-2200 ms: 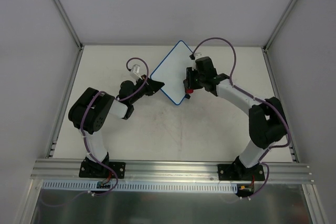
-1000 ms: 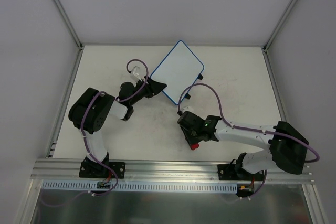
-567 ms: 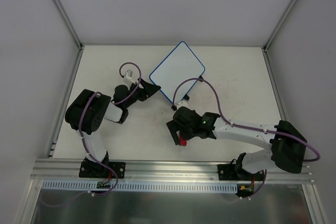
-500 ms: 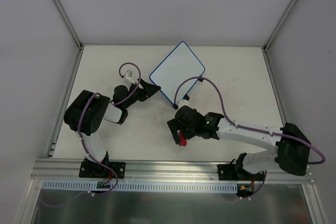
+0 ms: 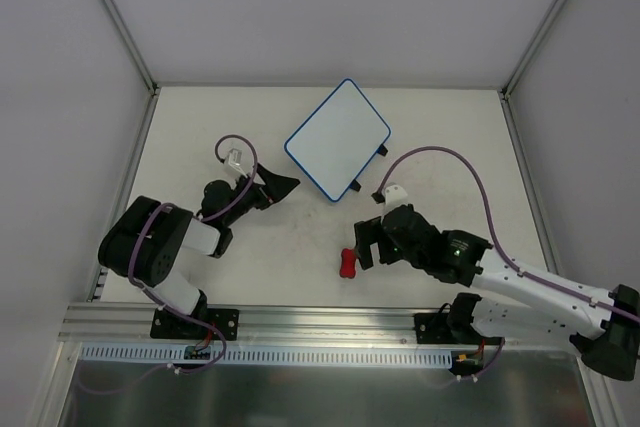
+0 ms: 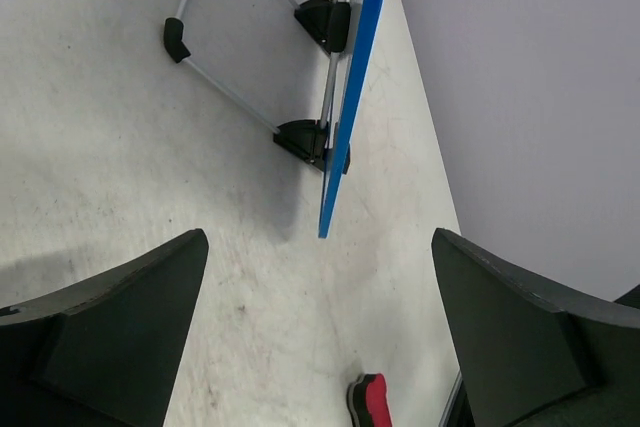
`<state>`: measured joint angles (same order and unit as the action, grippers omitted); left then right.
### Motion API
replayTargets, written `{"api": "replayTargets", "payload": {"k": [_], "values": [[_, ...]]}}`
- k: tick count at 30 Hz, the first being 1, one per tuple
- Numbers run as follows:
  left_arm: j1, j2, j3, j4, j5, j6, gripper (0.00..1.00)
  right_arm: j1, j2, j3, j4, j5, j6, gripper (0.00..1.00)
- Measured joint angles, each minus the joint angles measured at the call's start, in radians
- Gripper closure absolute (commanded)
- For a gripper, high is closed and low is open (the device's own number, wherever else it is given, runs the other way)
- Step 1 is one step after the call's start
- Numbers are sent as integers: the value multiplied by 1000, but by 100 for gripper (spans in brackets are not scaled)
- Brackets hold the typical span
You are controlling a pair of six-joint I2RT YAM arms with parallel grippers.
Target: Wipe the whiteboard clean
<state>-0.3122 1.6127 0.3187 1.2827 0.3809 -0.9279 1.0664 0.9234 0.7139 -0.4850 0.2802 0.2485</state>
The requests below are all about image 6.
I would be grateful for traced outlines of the red bone-shaped eraser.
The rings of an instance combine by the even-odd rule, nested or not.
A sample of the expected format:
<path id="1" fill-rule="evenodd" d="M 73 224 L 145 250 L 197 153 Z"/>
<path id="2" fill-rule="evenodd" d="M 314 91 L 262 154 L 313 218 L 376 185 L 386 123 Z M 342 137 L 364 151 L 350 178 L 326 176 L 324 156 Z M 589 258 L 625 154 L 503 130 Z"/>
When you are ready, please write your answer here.
<path id="1" fill-rule="evenodd" d="M 362 374 L 351 382 L 346 394 L 353 427 L 391 427 L 387 383 L 383 374 Z"/>

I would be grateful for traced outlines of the blue-framed whiteboard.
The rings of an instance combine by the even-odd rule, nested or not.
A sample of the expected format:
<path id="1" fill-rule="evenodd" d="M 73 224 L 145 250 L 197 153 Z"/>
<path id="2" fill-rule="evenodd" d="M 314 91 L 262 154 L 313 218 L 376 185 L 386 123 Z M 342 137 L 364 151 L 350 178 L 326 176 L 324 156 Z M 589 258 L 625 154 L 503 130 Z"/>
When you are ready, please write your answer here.
<path id="1" fill-rule="evenodd" d="M 384 0 L 290 0 L 293 14 L 309 37 L 328 56 L 321 114 L 275 125 L 192 58 L 184 42 L 183 15 L 189 0 L 180 0 L 166 18 L 162 42 L 176 64 L 192 68 L 236 106 L 264 125 L 273 142 L 323 174 L 318 235 L 329 235 L 338 192 L 351 162 L 351 137 L 360 106 Z"/>

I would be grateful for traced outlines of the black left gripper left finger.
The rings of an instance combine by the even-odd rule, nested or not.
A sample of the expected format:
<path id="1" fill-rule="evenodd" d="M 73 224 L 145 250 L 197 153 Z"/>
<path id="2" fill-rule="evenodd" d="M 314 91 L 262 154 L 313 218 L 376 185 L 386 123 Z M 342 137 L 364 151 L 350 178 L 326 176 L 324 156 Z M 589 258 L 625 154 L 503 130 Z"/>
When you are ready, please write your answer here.
<path id="1" fill-rule="evenodd" d="M 2 425 L 163 425 L 208 252 L 204 231 L 189 230 L 2 308 Z"/>

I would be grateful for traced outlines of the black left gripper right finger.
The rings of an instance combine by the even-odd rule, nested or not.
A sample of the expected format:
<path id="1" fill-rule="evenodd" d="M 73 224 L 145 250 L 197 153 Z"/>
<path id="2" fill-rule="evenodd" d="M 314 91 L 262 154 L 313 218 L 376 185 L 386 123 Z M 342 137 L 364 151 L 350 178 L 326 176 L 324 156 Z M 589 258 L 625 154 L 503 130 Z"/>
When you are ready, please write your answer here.
<path id="1" fill-rule="evenodd" d="M 638 289 L 603 300 L 445 229 L 431 250 L 475 425 L 638 425 Z"/>

